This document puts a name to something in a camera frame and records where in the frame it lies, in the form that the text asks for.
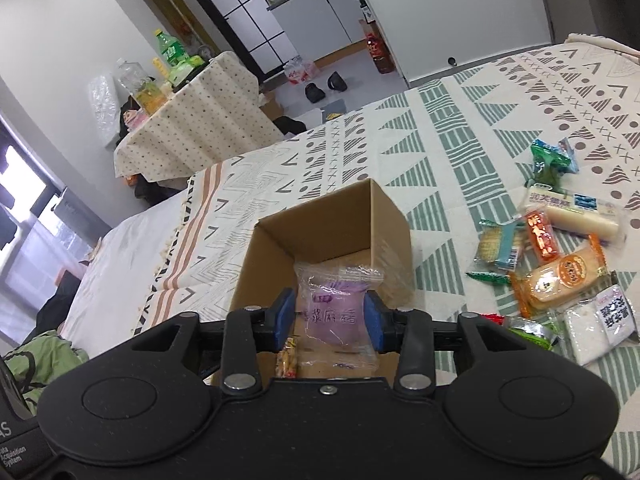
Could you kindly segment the brown cardboard box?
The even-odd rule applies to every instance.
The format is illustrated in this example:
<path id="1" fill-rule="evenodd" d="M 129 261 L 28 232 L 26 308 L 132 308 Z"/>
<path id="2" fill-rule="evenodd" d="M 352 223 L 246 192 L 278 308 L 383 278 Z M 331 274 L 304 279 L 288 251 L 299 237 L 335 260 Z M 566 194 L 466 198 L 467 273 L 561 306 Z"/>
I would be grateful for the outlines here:
<path id="1" fill-rule="evenodd" d="M 295 338 L 298 286 L 294 266 L 298 262 L 372 266 L 384 272 L 382 284 L 374 292 L 386 307 L 406 308 L 412 300 L 414 285 L 408 222 L 372 180 L 349 185 L 260 219 L 247 248 L 230 312 L 246 306 L 270 307 L 283 289 L 292 288 L 295 320 L 288 337 Z M 375 353 L 378 366 L 367 375 L 306 377 L 297 369 L 296 379 L 356 382 L 380 378 L 393 385 L 398 355 Z M 276 364 L 276 354 L 258 354 L 262 390 L 277 378 Z"/>

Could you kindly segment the green snack packet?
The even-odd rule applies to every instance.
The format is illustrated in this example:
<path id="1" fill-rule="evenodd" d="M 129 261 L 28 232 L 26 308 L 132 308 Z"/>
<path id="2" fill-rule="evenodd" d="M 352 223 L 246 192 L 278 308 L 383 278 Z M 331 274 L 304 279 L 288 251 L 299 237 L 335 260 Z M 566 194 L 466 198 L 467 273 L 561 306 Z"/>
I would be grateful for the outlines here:
<path id="1" fill-rule="evenodd" d="M 572 169 L 570 156 L 541 140 L 536 140 L 530 151 L 533 155 L 532 183 L 559 191 L 562 177 Z"/>

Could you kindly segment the blue snack packet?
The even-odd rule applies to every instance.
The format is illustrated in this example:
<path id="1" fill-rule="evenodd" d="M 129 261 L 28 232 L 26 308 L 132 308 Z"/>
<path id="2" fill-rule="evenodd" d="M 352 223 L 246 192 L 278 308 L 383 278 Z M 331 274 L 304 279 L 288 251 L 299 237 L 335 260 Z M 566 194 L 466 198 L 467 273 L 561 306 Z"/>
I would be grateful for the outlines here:
<path id="1" fill-rule="evenodd" d="M 574 151 L 574 148 L 570 145 L 570 140 L 567 138 L 563 138 L 559 140 L 558 147 L 563 155 L 565 155 L 569 160 L 570 164 L 567 167 L 567 171 L 571 174 L 578 174 L 579 166 L 578 160 Z"/>

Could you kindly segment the clear plastic bottle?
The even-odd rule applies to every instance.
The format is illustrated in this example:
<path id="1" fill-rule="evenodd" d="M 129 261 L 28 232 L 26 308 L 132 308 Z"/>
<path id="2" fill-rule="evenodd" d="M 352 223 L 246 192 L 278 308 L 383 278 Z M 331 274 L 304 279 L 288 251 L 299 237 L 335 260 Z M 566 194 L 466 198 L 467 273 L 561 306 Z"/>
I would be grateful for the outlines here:
<path id="1" fill-rule="evenodd" d="M 136 96 L 148 81 L 148 74 L 137 62 L 128 62 L 119 58 L 116 62 L 116 79 L 130 96 Z"/>

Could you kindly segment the small red orange packet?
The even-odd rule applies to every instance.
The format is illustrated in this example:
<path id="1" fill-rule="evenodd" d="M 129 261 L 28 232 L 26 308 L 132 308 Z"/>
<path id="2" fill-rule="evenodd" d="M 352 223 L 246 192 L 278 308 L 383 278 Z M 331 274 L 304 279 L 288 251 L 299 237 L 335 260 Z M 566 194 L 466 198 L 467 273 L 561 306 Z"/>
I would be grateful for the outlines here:
<path id="1" fill-rule="evenodd" d="M 552 224 L 544 210 L 529 211 L 524 217 L 529 243 L 540 264 L 546 264 L 560 256 Z"/>

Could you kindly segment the teal cracker packet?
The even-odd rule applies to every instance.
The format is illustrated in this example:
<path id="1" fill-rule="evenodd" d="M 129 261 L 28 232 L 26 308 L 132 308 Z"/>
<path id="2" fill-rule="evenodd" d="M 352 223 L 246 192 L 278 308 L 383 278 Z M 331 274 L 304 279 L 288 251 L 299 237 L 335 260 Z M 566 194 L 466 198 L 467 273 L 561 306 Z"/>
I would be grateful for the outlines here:
<path id="1" fill-rule="evenodd" d="M 503 271 L 514 271 L 525 248 L 524 224 L 480 220 L 476 260 Z"/>

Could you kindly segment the purple mochi snack packet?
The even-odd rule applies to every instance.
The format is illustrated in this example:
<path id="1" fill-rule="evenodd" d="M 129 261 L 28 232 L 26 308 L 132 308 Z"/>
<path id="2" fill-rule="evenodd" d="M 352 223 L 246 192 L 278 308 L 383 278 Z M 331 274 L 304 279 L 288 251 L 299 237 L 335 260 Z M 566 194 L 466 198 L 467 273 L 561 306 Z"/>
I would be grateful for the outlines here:
<path id="1" fill-rule="evenodd" d="M 306 377 L 356 377 L 373 372 L 378 357 L 364 322 L 364 300 L 384 272 L 361 264 L 298 262 L 298 369 Z"/>

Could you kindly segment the white black labelled packet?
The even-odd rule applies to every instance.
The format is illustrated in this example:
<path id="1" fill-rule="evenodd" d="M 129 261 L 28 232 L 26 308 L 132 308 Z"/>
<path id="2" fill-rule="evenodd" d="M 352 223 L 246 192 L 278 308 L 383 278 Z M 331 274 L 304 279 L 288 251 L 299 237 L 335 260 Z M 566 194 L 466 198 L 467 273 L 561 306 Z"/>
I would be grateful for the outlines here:
<path id="1" fill-rule="evenodd" d="M 575 361 L 587 365 L 638 333 L 634 307 L 623 287 L 611 285 L 563 313 Z"/>

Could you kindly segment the green soda bottle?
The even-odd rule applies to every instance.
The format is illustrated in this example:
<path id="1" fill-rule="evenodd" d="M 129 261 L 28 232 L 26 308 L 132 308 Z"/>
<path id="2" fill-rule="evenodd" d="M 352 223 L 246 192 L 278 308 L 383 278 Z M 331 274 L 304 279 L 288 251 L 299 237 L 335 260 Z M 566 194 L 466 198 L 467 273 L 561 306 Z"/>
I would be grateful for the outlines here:
<path id="1" fill-rule="evenodd" d="M 163 55 L 169 66 L 175 67 L 189 59 L 188 52 L 174 36 L 166 34 L 163 29 L 157 29 L 154 36 L 160 48 L 160 54 Z"/>

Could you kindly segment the orange bread snack packet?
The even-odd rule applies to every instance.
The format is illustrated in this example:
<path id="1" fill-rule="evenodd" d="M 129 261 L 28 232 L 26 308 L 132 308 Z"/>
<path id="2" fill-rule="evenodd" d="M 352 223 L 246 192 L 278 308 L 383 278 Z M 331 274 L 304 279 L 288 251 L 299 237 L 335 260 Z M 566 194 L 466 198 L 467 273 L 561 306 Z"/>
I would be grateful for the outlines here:
<path id="1" fill-rule="evenodd" d="M 596 234 L 582 249 L 561 256 L 526 274 L 510 272 L 509 280 L 523 318 L 576 299 L 608 274 L 605 254 Z"/>

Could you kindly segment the long white roll snack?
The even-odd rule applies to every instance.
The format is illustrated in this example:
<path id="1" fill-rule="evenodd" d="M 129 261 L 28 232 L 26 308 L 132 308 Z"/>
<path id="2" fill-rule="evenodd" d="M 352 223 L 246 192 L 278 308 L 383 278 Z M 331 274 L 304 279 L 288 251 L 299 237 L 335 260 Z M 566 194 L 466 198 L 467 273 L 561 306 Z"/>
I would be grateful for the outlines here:
<path id="1" fill-rule="evenodd" d="M 521 211 L 533 210 L 543 210 L 555 229 L 581 236 L 594 234 L 608 244 L 625 239 L 623 211 L 600 198 L 532 185 L 521 202 Z"/>

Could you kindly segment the white kitchen cabinet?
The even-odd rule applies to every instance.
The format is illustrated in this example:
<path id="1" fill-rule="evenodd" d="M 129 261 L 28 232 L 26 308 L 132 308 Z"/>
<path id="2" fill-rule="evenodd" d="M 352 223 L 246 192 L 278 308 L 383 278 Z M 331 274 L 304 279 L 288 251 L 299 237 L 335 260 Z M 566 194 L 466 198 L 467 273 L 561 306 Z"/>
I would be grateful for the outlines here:
<path id="1" fill-rule="evenodd" d="M 285 0 L 270 8 L 295 51 L 317 61 L 366 38 L 358 0 Z"/>

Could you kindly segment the red oil bottle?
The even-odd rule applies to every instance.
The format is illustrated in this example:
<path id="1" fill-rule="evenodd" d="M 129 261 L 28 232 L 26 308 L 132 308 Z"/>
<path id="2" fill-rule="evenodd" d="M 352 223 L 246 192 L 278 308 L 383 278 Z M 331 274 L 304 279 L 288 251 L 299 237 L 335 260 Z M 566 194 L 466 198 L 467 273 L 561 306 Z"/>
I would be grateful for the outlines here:
<path id="1" fill-rule="evenodd" d="M 375 34 L 367 34 L 367 47 L 380 74 L 389 74 L 395 70 L 394 61 L 382 38 Z"/>

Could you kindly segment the dotted cloth covered table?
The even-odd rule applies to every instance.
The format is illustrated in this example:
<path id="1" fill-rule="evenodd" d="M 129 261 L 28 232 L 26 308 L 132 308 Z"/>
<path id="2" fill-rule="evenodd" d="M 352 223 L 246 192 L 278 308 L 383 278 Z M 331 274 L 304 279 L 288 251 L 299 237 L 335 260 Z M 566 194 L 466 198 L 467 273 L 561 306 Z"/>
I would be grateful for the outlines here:
<path id="1" fill-rule="evenodd" d="M 282 133 L 260 109 L 258 79 L 222 52 L 114 151 L 115 176 L 186 178 L 216 162 L 265 148 Z"/>

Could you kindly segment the yellow nut packet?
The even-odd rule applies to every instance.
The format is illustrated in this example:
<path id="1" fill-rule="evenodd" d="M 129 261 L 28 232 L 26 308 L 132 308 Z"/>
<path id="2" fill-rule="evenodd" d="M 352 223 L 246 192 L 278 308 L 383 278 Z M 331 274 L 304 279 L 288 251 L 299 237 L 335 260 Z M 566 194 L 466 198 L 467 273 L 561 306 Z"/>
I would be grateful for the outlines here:
<path id="1" fill-rule="evenodd" d="M 288 337 L 282 350 L 277 355 L 277 378 L 293 379 L 297 377 L 298 359 L 297 344 L 294 337 Z"/>

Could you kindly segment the patterned bed blanket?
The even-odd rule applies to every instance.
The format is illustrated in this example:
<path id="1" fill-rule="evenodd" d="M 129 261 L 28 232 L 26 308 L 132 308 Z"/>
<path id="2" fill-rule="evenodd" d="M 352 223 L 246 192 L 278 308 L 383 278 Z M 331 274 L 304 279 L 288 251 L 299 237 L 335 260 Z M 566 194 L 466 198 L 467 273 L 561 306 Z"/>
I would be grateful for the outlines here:
<path id="1" fill-rule="evenodd" d="M 570 142 L 579 170 L 570 203 L 594 197 L 617 214 L 625 246 L 608 256 L 639 297 L 639 52 L 600 36 L 433 79 L 191 178 L 182 217 L 142 304 L 136 330 L 195 310 L 230 309 L 256 222 L 344 186 L 373 180 L 411 232 L 416 300 L 436 318 L 463 309 L 509 314 L 512 292 L 466 269 L 480 220 L 510 220 L 533 173 L 530 147 Z"/>

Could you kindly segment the black slipper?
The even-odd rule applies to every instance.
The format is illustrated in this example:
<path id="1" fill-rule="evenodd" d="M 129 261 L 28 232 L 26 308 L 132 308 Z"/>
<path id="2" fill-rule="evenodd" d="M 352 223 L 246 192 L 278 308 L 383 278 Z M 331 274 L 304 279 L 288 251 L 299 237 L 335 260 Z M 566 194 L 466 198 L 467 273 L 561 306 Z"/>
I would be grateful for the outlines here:
<path id="1" fill-rule="evenodd" d="M 306 85 L 305 96 L 309 102 L 316 104 L 326 98 L 326 92 L 312 82 Z"/>
<path id="2" fill-rule="evenodd" d="M 337 72 L 334 72 L 329 76 L 326 84 L 330 90 L 336 92 L 345 92 L 348 89 L 346 81 L 344 81 L 343 77 Z"/>

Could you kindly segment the black slipper left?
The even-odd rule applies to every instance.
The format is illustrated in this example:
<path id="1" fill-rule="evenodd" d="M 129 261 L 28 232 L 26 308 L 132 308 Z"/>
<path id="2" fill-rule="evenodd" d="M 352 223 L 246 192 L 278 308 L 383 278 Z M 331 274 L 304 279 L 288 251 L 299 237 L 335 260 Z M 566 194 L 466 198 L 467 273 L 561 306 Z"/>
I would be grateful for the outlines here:
<path id="1" fill-rule="evenodd" d="M 306 85 L 305 96 L 309 102 L 316 104 L 326 98 L 326 92 L 312 82 Z"/>

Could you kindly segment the red green small packet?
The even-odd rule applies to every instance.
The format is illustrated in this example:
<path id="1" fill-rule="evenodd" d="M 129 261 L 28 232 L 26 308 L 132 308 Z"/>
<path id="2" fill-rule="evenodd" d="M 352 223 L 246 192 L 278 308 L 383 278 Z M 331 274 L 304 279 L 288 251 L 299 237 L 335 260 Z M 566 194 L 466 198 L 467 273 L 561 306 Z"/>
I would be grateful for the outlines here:
<path id="1" fill-rule="evenodd" d="M 546 350 L 551 350 L 560 340 L 558 326 L 548 316 L 539 318 L 522 318 L 518 315 L 500 315 L 497 313 L 483 314 L 487 318 L 514 334 L 536 344 Z"/>

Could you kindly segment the pink water bottle pack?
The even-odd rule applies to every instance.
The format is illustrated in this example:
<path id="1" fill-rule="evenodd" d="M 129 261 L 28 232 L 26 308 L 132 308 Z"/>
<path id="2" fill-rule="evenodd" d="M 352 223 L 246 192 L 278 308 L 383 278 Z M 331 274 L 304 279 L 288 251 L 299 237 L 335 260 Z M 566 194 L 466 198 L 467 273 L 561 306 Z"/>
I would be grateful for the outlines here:
<path id="1" fill-rule="evenodd" d="M 286 79 L 291 84 L 303 84 L 306 81 L 314 79 L 318 75 L 319 70 L 314 62 L 305 60 L 300 55 L 291 58 L 283 65 L 283 71 Z"/>

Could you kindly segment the black slipper right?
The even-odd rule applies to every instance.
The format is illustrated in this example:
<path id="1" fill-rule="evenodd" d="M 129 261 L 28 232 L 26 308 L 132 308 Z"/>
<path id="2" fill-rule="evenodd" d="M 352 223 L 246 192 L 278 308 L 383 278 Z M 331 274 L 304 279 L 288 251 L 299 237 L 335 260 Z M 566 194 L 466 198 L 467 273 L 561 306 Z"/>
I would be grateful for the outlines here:
<path id="1" fill-rule="evenodd" d="M 336 92 L 345 92 L 348 89 L 346 81 L 344 81 L 343 77 L 337 72 L 334 72 L 329 76 L 326 84 L 330 90 Z"/>

